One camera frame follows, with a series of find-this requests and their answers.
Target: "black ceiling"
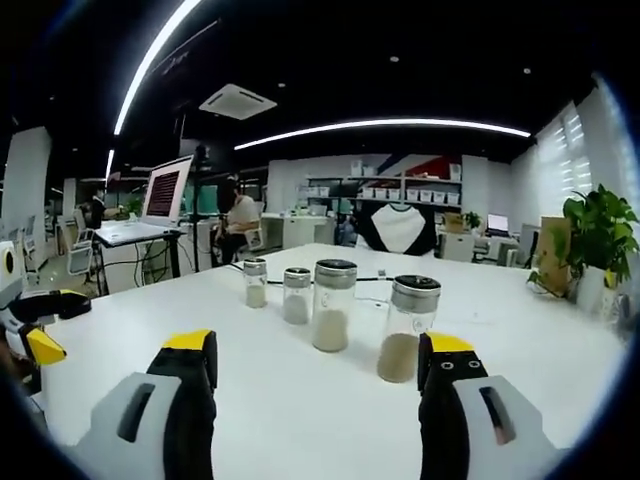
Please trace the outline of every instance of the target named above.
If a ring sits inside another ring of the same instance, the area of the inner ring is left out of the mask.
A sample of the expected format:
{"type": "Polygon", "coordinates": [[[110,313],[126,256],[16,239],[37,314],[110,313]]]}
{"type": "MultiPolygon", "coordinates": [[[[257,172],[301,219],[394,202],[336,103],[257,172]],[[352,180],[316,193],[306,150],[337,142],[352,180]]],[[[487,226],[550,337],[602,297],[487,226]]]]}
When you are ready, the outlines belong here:
{"type": "Polygon", "coordinates": [[[468,153],[509,162],[530,140],[442,128],[319,133],[232,148],[311,126],[390,117],[471,120],[536,133],[568,101],[590,91],[591,73],[604,65],[601,39],[609,32],[594,24],[610,26],[595,20],[621,15],[542,5],[535,14],[402,1],[372,7],[203,0],[157,56],[114,142],[135,69],[180,3],[77,2],[58,11],[37,48],[15,57],[12,114],[18,128],[46,124],[54,139],[54,177],[102,176],[113,146],[114,170],[160,163],[177,152],[182,115],[185,136],[216,142],[237,169],[275,158],[374,152],[468,153]],[[245,121],[198,111],[227,83],[278,107],[245,121]]]}

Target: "glass jar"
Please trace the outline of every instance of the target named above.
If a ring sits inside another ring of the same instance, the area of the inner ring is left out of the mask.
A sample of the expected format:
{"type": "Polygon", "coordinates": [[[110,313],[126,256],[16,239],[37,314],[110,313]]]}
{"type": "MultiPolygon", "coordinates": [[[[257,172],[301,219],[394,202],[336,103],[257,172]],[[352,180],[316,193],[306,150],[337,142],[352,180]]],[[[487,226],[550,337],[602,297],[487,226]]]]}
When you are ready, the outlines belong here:
{"type": "Polygon", "coordinates": [[[378,357],[378,375],[392,383],[413,378],[417,369],[419,337],[433,325],[441,286],[420,275],[393,280],[384,341],[378,357]]]}
{"type": "Polygon", "coordinates": [[[347,348],[347,326],[355,298],[358,267],[347,260],[316,263],[313,292],[313,346],[323,352],[347,348]]]}
{"type": "Polygon", "coordinates": [[[291,325],[309,323],[311,271],[307,268],[287,268],[283,279],[282,316],[291,325]]]}
{"type": "Polygon", "coordinates": [[[267,262],[263,258],[244,261],[247,307],[262,308],[267,304],[267,262]]]}

